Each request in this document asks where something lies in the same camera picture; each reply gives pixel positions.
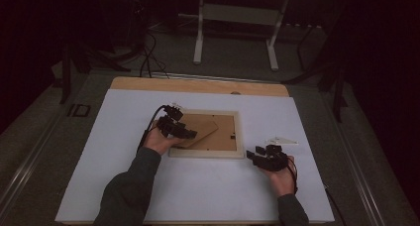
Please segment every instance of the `long-sleeved shirt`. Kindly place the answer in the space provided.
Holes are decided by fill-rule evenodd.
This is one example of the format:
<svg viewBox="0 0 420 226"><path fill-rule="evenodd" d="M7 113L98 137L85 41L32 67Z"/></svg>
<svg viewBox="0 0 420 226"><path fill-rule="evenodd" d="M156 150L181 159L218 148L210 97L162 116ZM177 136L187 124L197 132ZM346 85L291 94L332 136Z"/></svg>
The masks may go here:
<svg viewBox="0 0 420 226"><path fill-rule="evenodd" d="M95 226L143 225L161 156L140 148L128 171L116 175L105 187ZM279 221L284 226L308 225L308 217L294 194L279 197Z"/></svg>

